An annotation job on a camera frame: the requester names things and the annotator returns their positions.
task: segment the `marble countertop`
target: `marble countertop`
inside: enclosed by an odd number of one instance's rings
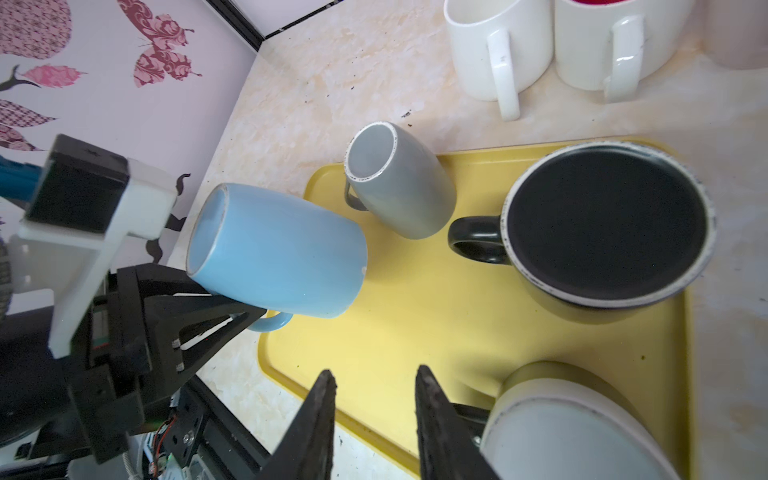
[[[603,104],[553,67],[521,94],[520,120],[456,81],[442,0],[345,0],[266,41],[253,64],[169,265],[214,186],[241,182],[297,196],[343,160],[371,121],[397,123],[435,152],[640,134],[666,142],[707,186],[715,256],[692,286],[695,466],[700,479],[768,471],[768,69],[733,71],[701,51],[697,22],[644,79],[637,99]],[[300,401],[260,372],[246,331],[200,371],[273,451]],[[409,478],[341,428],[333,478]]]

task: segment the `mug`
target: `mug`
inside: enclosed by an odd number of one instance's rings
[[[694,0],[554,0],[554,61],[572,87],[631,100],[677,50]]]
[[[499,478],[680,480],[632,404],[577,366],[522,366],[486,418],[480,453]]]
[[[269,310],[252,330],[292,314],[333,318],[357,297],[368,247],[357,223],[289,194],[220,184],[197,218],[187,275],[210,292]]]
[[[347,205],[370,210],[410,240],[437,233],[453,215],[451,178],[435,154],[397,125],[377,121],[359,131],[346,149],[344,173]]]
[[[498,100],[502,120],[517,120],[518,92],[552,60],[550,0],[445,0],[443,15],[462,89]]]
[[[703,185],[669,154],[620,141],[555,151],[512,185],[500,217],[464,217],[449,246],[471,260],[514,264],[569,303],[627,308],[693,282],[715,242]]]

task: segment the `red wire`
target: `red wire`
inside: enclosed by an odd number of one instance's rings
[[[165,432],[163,432],[163,436],[160,437],[160,443],[157,444],[157,449],[154,453],[154,461],[155,461],[155,469],[157,470],[157,459],[160,456],[160,447],[163,445],[163,441],[165,440],[165,436],[168,435],[168,432],[170,431],[170,428],[174,426],[174,423],[176,422],[176,417],[174,417],[173,420],[170,421],[168,424],[168,428],[165,429]]]
[[[154,431],[154,437],[152,437],[152,446],[149,449],[149,453],[154,452],[154,448],[157,446],[157,437],[160,436],[160,430],[163,429],[163,427],[167,426],[168,423],[170,423],[170,419],[167,419],[165,422],[163,422],[159,427],[157,427],[157,430]]]

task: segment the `black mug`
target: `black mug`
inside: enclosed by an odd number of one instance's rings
[[[594,141],[549,154],[512,186],[499,217],[463,217],[451,249],[514,265],[570,303],[626,308],[684,289],[712,257],[715,214],[701,183],[669,154]]]

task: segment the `pink butterfly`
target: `pink butterfly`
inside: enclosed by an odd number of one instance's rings
[[[192,71],[191,60],[186,55],[172,51],[187,44],[184,32],[194,30],[180,27],[167,14],[153,17],[152,11],[139,0],[118,0],[118,4],[134,27],[152,42],[136,61],[134,81],[137,87],[160,83],[165,74],[177,80],[184,80],[189,74],[203,76]]]

